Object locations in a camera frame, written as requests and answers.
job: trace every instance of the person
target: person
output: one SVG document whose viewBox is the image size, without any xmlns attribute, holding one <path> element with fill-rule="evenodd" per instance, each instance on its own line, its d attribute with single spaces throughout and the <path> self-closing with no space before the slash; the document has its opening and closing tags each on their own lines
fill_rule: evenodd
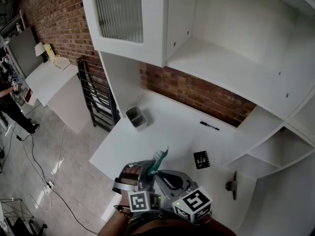
<svg viewBox="0 0 315 236">
<path fill-rule="evenodd" d="M 19 106 L 12 99 L 10 93 L 17 90 L 17 86 L 9 87 L 0 78 L 0 111 L 6 113 L 29 134 L 33 135 L 39 129 L 39 124 L 32 124 L 31 121 L 23 115 Z"/>
<path fill-rule="evenodd" d="M 140 173 L 140 167 L 134 166 L 125 173 Z M 136 185 L 137 181 L 122 179 L 121 183 Z M 98 233 L 98 236 L 163 236 L 165 235 L 210 235 L 236 236 L 229 228 L 222 225 L 210 215 L 205 215 L 196 221 L 196 224 L 182 219 L 180 216 L 161 209 L 159 212 L 147 211 L 133 214 L 129 207 L 128 193 L 122 190 L 122 199 L 107 223 Z"/>
</svg>

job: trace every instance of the yellow object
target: yellow object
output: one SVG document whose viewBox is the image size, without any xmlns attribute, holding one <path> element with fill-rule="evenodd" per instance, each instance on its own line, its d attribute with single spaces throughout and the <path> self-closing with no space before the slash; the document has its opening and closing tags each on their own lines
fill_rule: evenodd
<svg viewBox="0 0 315 236">
<path fill-rule="evenodd" d="M 56 57 L 55 57 L 54 51 L 51 48 L 50 44 L 44 44 L 44 48 L 45 48 L 51 62 L 54 63 L 56 61 Z"/>
</svg>

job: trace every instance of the frosted glass cabinet door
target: frosted glass cabinet door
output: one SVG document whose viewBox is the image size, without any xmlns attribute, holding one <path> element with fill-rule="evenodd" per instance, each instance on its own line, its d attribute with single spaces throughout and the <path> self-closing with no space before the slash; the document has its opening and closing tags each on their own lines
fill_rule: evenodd
<svg viewBox="0 0 315 236">
<path fill-rule="evenodd" d="M 83 0 L 94 48 L 164 66 L 168 0 Z"/>
</svg>

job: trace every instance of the black pen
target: black pen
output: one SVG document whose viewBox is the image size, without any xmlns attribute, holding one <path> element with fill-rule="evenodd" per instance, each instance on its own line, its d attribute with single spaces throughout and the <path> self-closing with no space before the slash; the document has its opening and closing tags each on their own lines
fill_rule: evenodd
<svg viewBox="0 0 315 236">
<path fill-rule="evenodd" d="M 220 129 L 216 128 L 216 127 L 213 127 L 213 126 L 211 126 L 211 125 L 205 123 L 204 121 L 201 121 L 200 124 L 205 125 L 205 126 L 208 126 L 208 127 L 211 127 L 211 128 L 214 128 L 215 130 L 220 130 Z"/>
</svg>

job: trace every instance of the gray floor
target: gray floor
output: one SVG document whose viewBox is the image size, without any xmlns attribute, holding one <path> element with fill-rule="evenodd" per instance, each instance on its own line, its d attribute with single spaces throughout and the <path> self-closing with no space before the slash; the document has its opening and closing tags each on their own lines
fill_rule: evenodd
<svg viewBox="0 0 315 236">
<path fill-rule="evenodd" d="M 31 109 L 32 107 L 27 104 L 22 107 L 25 114 Z M 28 118 L 40 123 L 39 131 L 33 135 L 34 156 L 42 166 L 46 180 L 52 181 L 58 165 L 64 123 L 49 107 L 42 105 L 32 111 Z M 15 131 L 22 139 L 26 137 L 25 130 L 19 125 L 16 126 Z M 6 154 L 10 146 L 11 133 L 12 128 L 8 133 L 1 128 L 0 144 L 4 145 Z M 79 134 L 66 127 L 60 166 L 54 182 L 54 190 L 65 199 L 78 220 L 96 233 L 104 224 L 100 218 L 113 197 L 111 191 L 113 181 L 90 164 L 89 159 L 107 134 L 99 127 L 94 128 L 91 121 Z M 40 168 L 32 159 L 31 137 L 28 137 L 23 144 L 31 162 L 41 174 Z M 41 223 L 44 220 L 56 236 L 94 235 L 75 221 L 55 193 L 50 194 L 52 207 L 49 211 L 40 210 L 30 195 L 26 196 L 30 193 L 39 201 L 38 204 L 42 209 L 48 209 L 50 203 L 48 196 L 43 195 L 44 188 L 45 184 L 27 159 L 22 143 L 13 134 L 11 152 L 3 173 L 0 174 L 0 198 L 23 199 L 36 221 Z M 47 230 L 46 235 L 53 234 Z"/>
</svg>

